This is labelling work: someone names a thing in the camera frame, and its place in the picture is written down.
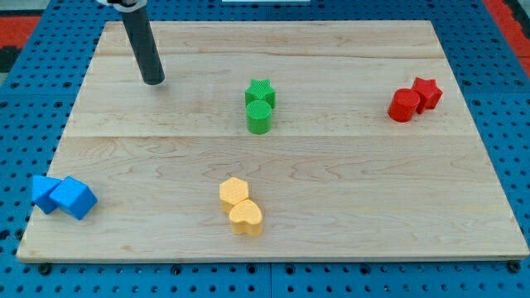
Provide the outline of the white rod mount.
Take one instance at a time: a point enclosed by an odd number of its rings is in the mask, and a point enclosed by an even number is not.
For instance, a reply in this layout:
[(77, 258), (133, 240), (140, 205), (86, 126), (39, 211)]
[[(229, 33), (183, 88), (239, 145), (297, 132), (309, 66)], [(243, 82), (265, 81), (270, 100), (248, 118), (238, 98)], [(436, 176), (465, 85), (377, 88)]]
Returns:
[(97, 0), (97, 2), (111, 6), (119, 12), (135, 12), (147, 5), (147, 0)]

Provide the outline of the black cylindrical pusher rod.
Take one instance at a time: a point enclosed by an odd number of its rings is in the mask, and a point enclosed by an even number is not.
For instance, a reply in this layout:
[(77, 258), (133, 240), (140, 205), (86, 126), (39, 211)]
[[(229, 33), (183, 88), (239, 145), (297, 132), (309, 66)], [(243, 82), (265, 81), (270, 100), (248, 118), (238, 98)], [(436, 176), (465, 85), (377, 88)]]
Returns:
[(162, 83), (165, 74), (147, 9), (140, 7), (132, 12), (121, 12), (120, 15), (143, 82), (148, 85)]

